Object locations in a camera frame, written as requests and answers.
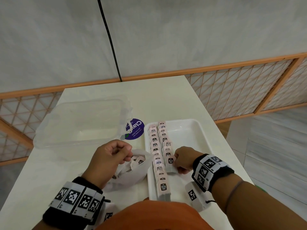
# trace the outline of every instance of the green object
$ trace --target green object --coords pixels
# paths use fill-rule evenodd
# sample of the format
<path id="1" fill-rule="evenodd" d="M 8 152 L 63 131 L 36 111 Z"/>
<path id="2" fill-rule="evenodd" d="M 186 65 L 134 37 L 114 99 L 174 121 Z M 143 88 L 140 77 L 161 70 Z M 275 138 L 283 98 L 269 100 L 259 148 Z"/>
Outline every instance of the green object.
<path id="1" fill-rule="evenodd" d="M 262 191 L 264 191 L 265 193 L 267 193 L 264 189 L 262 189 L 261 187 L 255 185 L 256 187 L 258 187 L 259 189 L 261 189 Z"/>

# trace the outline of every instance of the black wristband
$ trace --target black wristband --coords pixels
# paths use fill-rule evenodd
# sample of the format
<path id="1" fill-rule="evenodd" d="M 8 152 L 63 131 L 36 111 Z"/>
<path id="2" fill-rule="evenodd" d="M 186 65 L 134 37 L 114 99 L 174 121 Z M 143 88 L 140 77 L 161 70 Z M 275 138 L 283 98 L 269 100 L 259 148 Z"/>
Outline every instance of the black wristband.
<path id="1" fill-rule="evenodd" d="M 195 161 L 193 162 L 193 174 L 192 174 L 192 178 L 193 180 L 196 182 L 196 184 L 201 188 L 201 190 L 203 192 L 206 192 L 206 189 L 204 187 L 202 187 L 199 182 L 197 181 L 196 178 L 194 178 L 194 175 L 196 173 L 196 169 L 197 169 L 197 166 L 199 165 L 201 159 L 203 159 L 204 157 L 206 157 L 208 154 L 203 154 L 201 156 L 199 156 L 198 158 L 195 159 Z M 219 178 L 222 178 L 222 177 L 226 177 L 228 176 L 229 174 L 233 174 L 235 171 L 228 167 L 228 166 L 224 166 L 224 167 L 221 167 L 219 168 L 214 174 L 213 174 L 213 177 L 209 183 L 209 188 L 208 188 L 208 191 L 211 192 L 212 191 L 212 187 L 214 185 L 214 183 L 217 181 L 217 179 Z"/>
<path id="2" fill-rule="evenodd" d="M 90 189 L 97 191 L 102 194 L 102 190 L 96 185 L 90 183 L 86 179 L 82 177 L 77 177 L 73 180 L 73 183 L 83 185 Z M 101 200 L 98 209 L 96 210 L 93 219 L 98 216 L 100 208 L 102 206 L 103 200 Z M 67 213 L 65 211 L 49 207 L 47 211 L 43 215 L 43 221 L 52 227 L 61 229 L 61 230 L 84 230 L 84 228 L 91 223 L 91 220 L 85 219 L 81 216 L 72 215 L 71 213 Z"/>

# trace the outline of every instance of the lattice panel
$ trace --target lattice panel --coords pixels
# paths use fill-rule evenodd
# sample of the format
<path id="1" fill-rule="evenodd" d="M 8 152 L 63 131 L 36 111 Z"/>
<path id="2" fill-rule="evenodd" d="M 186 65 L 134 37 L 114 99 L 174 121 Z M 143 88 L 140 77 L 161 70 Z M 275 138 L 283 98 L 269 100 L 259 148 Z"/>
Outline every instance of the lattice panel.
<path id="1" fill-rule="evenodd" d="M 305 102 L 307 102 L 307 57 L 277 91 L 264 110 Z"/>
<path id="2" fill-rule="evenodd" d="M 0 100 L 0 118 L 10 126 L 19 130 L 30 139 L 46 114 L 57 104 L 62 92 L 44 93 L 33 96 Z M 29 155 L 29 150 L 13 139 L 8 139 L 2 132 L 0 135 L 0 161 L 15 159 Z"/>
<path id="3" fill-rule="evenodd" d="M 213 120 L 254 112 L 292 60 L 186 75 Z"/>

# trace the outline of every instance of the hand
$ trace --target hand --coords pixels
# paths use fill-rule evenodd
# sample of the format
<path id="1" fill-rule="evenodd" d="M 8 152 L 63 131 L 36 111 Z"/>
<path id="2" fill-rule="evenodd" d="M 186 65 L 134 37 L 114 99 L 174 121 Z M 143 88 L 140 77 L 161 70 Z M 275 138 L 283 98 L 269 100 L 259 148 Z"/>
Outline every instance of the hand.
<path id="1" fill-rule="evenodd" d="M 201 152 L 194 150 L 191 147 L 180 147 L 175 151 L 177 158 L 173 165 L 178 169 L 179 174 L 187 174 L 193 169 L 193 162 L 196 158 L 203 155 Z"/>
<path id="2" fill-rule="evenodd" d="M 131 149 L 130 144 L 118 139 L 101 145 L 95 151 L 82 177 L 99 188 L 104 188 L 115 174 L 118 165 L 131 160 Z"/>

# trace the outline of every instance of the fingernail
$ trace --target fingernail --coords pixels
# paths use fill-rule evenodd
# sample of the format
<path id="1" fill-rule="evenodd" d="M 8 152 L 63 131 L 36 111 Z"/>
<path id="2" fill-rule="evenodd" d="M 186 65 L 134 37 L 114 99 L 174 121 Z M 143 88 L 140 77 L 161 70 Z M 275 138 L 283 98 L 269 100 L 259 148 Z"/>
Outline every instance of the fingernail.
<path id="1" fill-rule="evenodd" d="M 125 148 L 126 148 L 128 151 L 131 151 L 132 146 L 131 146 L 131 145 L 127 145 L 127 146 L 125 146 Z"/>

